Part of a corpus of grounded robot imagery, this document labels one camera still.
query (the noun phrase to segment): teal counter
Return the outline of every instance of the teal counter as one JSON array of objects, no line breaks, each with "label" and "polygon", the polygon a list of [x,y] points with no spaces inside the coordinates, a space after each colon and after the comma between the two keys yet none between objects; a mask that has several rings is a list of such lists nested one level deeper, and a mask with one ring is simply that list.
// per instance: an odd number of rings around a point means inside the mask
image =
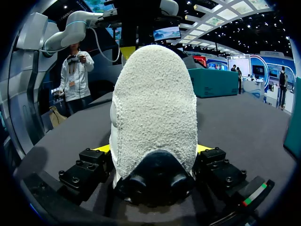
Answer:
[{"label": "teal counter", "polygon": [[301,157],[301,78],[297,78],[295,82],[295,101],[293,107],[293,114],[287,135],[284,142],[286,147],[296,158]]},{"label": "teal counter", "polygon": [[222,97],[238,93],[237,72],[204,68],[189,69],[188,71],[194,93],[198,97]]}]

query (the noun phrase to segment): red sign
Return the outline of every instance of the red sign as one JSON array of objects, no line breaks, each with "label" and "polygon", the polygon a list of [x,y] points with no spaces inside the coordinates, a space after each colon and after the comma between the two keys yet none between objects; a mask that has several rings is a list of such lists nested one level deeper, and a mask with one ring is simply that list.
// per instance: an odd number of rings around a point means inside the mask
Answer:
[{"label": "red sign", "polygon": [[204,56],[193,56],[194,59],[199,61],[202,65],[206,67],[206,57]]}]

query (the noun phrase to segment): bag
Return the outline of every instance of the bag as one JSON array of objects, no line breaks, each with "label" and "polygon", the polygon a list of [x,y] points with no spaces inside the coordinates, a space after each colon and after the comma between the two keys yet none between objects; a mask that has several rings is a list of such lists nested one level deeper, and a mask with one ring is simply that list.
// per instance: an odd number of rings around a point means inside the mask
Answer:
[{"label": "bag", "polygon": [[284,86],[285,85],[285,74],[282,73],[282,72],[280,73],[279,85],[280,86]]},{"label": "bag", "polygon": [[61,115],[57,108],[55,106],[50,107],[49,109],[52,110],[52,113],[49,114],[51,124],[53,128],[57,127],[59,124],[61,124],[64,120],[67,119],[67,117]]}]

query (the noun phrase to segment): black table surface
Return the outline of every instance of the black table surface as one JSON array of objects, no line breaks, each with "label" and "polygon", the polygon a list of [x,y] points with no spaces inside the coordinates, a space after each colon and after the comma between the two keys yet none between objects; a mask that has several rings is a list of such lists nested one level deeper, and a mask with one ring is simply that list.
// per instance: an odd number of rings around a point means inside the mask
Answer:
[{"label": "black table surface", "polygon": [[[106,94],[88,109],[77,112],[47,133],[23,159],[15,176],[22,179],[32,172],[46,171],[58,179],[85,148],[109,143],[111,133],[110,98]],[[247,180],[261,176],[276,182],[258,207],[263,215],[285,189],[296,162],[283,148],[289,115],[248,94],[200,99],[197,101],[198,143],[220,147],[239,169],[247,170]],[[82,207],[103,214],[108,183],[100,184]],[[172,207],[148,209],[114,201],[112,218],[138,222],[185,221],[206,212],[197,192]]]}]

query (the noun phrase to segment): black pants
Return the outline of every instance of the black pants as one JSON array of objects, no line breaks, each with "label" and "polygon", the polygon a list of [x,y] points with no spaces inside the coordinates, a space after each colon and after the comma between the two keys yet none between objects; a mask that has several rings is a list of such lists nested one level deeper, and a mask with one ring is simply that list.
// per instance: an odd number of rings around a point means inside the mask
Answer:
[{"label": "black pants", "polygon": [[238,83],[239,83],[238,93],[240,94],[240,92],[241,92],[241,79],[240,78],[238,78]]},{"label": "black pants", "polygon": [[85,109],[87,107],[87,105],[90,104],[92,101],[93,100],[92,100],[91,96],[87,96],[87,97],[77,99],[77,100],[68,101],[67,105],[68,105],[70,114],[73,115],[76,112]]},{"label": "black pants", "polygon": [[283,107],[285,102],[286,87],[280,86],[279,105]]}]

